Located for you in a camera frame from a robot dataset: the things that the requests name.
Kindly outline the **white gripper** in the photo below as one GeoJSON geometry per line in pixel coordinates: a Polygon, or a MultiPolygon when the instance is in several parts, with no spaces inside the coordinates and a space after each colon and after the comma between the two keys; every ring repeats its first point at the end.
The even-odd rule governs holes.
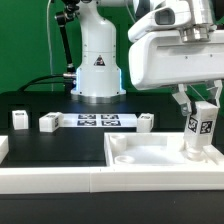
{"type": "Polygon", "coordinates": [[[208,101],[218,104],[224,78],[224,31],[210,34],[209,42],[183,43],[177,30],[150,32],[129,50],[129,70],[137,90],[177,84],[172,96],[183,116],[192,113],[187,83],[206,82],[208,101]]]}

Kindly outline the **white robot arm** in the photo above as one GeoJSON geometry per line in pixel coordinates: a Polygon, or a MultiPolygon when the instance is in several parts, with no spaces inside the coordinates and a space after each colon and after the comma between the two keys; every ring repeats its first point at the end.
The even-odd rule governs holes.
{"type": "Polygon", "coordinates": [[[99,6],[132,6],[135,22],[128,31],[131,82],[138,90],[172,86],[185,115],[197,106],[186,86],[205,83],[208,102],[219,105],[224,79],[224,31],[216,28],[210,0],[81,0],[78,18],[82,63],[73,93],[91,102],[124,93],[116,65],[116,28],[99,6]]]}

